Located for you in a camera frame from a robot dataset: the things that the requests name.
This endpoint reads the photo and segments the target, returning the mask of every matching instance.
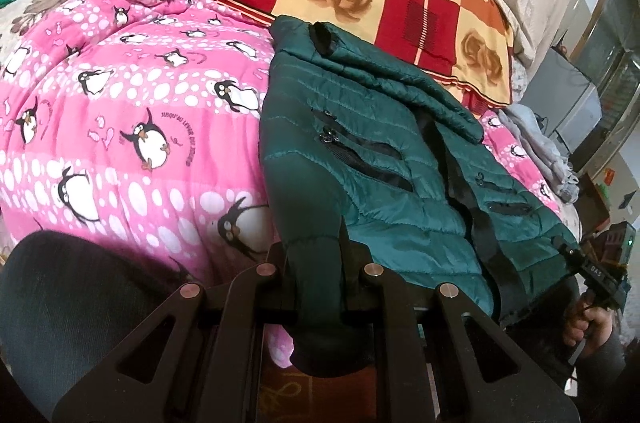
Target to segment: penguin print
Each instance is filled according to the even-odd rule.
[[[251,31],[251,29],[238,29],[238,31],[251,35],[252,37],[260,38],[260,33],[258,31]]]
[[[120,41],[123,44],[134,44],[134,45],[140,45],[142,42],[144,42],[146,39],[148,38],[148,36],[146,35],[141,35],[141,34],[129,34],[129,35],[124,35],[123,37],[120,37]]]
[[[73,48],[66,45],[66,62],[69,64],[73,58],[80,56],[80,48]]]
[[[38,131],[38,118],[36,116],[38,112],[38,98],[36,96],[36,103],[33,107],[25,110],[22,115],[15,120],[15,124],[20,126],[20,135],[22,136],[22,142],[27,145],[33,141]]]
[[[178,21],[177,18],[171,18],[171,17],[158,17],[156,20],[153,21],[153,24],[160,24],[161,26],[168,26],[169,24],[175,24]]]
[[[18,72],[22,63],[27,56],[29,56],[29,53],[31,53],[29,48],[18,48],[6,61],[4,75],[15,76],[15,73]]]
[[[180,67],[189,62],[189,59],[186,56],[182,56],[178,49],[169,51],[167,54],[156,54],[156,57],[164,58],[167,64],[171,64],[174,67]]]
[[[94,190],[86,171],[70,174],[71,167],[62,172],[62,181],[58,183],[58,196],[62,203],[71,210],[76,219],[86,223],[96,223],[100,220],[95,208]]]
[[[86,96],[100,94],[107,85],[113,71],[113,69],[84,70],[78,74],[78,82],[82,86],[82,92]]]
[[[547,199],[551,199],[551,191],[549,190],[549,187],[546,186],[546,183],[540,183],[540,193]]]
[[[231,80],[223,80],[223,82],[209,80],[205,87],[211,94],[226,101],[234,112],[240,112],[238,107],[243,107],[260,114],[260,96],[252,87],[240,88]]]
[[[63,4],[62,9],[65,9],[67,11],[73,11],[78,6],[81,6],[82,4],[84,4],[84,0],[69,0],[68,2],[65,2]]]
[[[142,169],[152,171],[164,165],[171,149],[162,129],[158,125],[154,125],[151,111],[148,108],[146,115],[146,122],[138,123],[133,128],[133,134],[124,133],[122,130],[120,134],[124,139],[133,143],[136,154],[142,161]]]
[[[202,38],[207,36],[204,31],[200,31],[199,29],[195,29],[193,31],[180,31],[182,34],[187,35],[189,38]]]
[[[522,148],[519,145],[511,145],[509,152],[512,156],[516,157],[516,158],[526,158],[527,157],[527,153],[525,152],[525,149]]]
[[[271,210],[266,204],[242,207],[241,197],[218,220],[218,233],[231,247],[254,262],[264,260],[273,242]]]
[[[248,46],[247,44],[245,44],[244,42],[241,42],[240,40],[232,40],[230,42],[227,42],[226,44],[229,47],[237,49],[242,54],[244,54],[244,56],[252,59],[254,62],[258,61],[258,56],[257,56],[258,52],[251,46]]]
[[[502,123],[500,122],[497,116],[493,116],[489,118],[489,120],[487,120],[487,124],[489,125],[489,127],[493,127],[493,128],[498,128],[502,125]]]
[[[129,10],[124,8],[116,8],[116,6],[114,6],[113,9],[116,11],[116,25],[121,28],[124,24],[129,22]]]

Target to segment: pink penguin blanket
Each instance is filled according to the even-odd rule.
[[[258,163],[273,48],[212,0],[69,0],[5,60],[0,197],[40,228],[206,284],[274,239]]]

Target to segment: black metal frame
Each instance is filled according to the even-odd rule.
[[[456,286],[409,285],[344,228],[340,239],[344,322],[374,329],[379,422],[580,421],[570,398]],[[262,326],[295,324],[295,293],[280,244],[231,284],[184,285],[60,400],[53,422],[263,421]]]

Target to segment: hand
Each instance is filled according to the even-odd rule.
[[[566,314],[562,341],[565,345],[573,347],[584,339],[584,333],[588,327],[593,326],[587,343],[580,355],[582,358],[591,356],[603,346],[613,331],[613,313],[604,308],[592,308],[593,294],[585,293],[572,306]]]

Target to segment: jacket sleeve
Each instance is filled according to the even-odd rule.
[[[605,401],[624,368],[624,350],[616,329],[595,353],[588,358],[578,359],[578,397],[575,404],[583,418],[593,413]]]

